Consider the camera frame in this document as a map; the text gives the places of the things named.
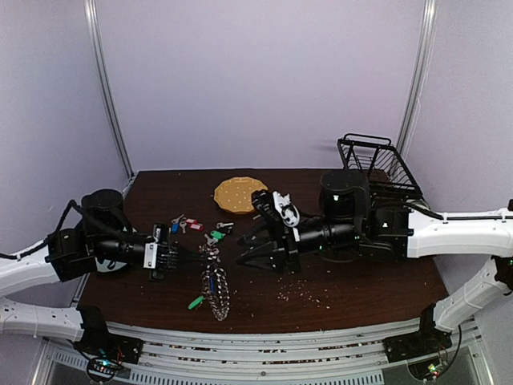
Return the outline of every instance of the green key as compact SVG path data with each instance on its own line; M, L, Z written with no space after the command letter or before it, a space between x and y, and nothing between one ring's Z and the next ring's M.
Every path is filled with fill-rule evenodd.
M213 231L210 232L210 235L212 235L215 239L220 241L221 239L224 238L224 236L226 234L223 234L221 231L213 230Z
M196 298L194 301L192 301L190 304L189 304L189 307L188 309L189 310L194 310L195 308L197 308L199 305L201 305L201 303L203 302L205 298L203 297L203 295L200 295L198 298Z

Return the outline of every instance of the brown tabletop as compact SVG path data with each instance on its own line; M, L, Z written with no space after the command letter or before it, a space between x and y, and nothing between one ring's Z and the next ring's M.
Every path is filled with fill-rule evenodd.
M247 232L253 215L222 211L213 200L215 187L234 176L262 180L271 190L290 193L300 209L318 213L323 170L200 170L140 172L128 193L125 211L132 224L150 233L153 223L170 223L184 214L210 231L217 222L235 222L234 234L220 244L221 265L231 291L231 310L223 322L204 303L188 304L201 291L200 265L183 266L163 282L149 282L142 267L112 274L92 274L81 304L99 307L107 321L167 330L211 333L283 333L344 329L418 317L446 289L432 258L380 263L332 263L319 256L302 258L303 273L279 276L235 263L243 249L236 239ZM204 233L188 230L174 240L197 249Z

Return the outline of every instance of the black wire rack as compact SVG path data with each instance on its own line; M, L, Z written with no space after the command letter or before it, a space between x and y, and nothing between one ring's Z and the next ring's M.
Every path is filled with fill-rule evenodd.
M344 168L358 169L369 178L377 198L422 199L422 191L398 150L388 138L346 134L337 142Z

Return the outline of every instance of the robotic arm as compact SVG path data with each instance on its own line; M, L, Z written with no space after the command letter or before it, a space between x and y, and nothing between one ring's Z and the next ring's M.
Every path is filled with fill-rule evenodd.
M123 212L123 197L115 190L99 190L68 204L57 229L28 249L0 254L0 333L64 338L90 355L137 363L142 341L109 333L98 308L55 309L17 303L4 298L44 283L66 282L97 270L96 261L142 265L151 280L183 263L204 261L169 240L166 225L154 225L152 236L135 233ZM71 209L82 220L61 229Z
M321 178L319 199L323 215L301 220L300 210L291 209L288 197L255 192L253 206L264 220L240 238L248 249L238 263L298 273L301 255L326 250L376 261L456 253L492 255L461 289L422 312L419 331L384 341L389 362L438 352L440 345L450 347L450 333L458 325L513 290L513 202L509 209L456 214L434 213L422 202L371 196L364 173L327 172ZM285 210L297 213L297 218L286 221Z

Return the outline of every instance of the basket handle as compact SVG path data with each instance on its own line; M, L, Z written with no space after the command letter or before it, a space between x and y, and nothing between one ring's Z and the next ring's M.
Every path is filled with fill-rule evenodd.
M350 136L355 136L357 138L367 138L367 139L374 139L374 140L383 140L383 141L386 142L387 146L391 146L392 145L392 140L390 140L390 138L385 138L383 136L364 135L364 134L353 134L353 133L345 134L344 135L344 140L351 140Z

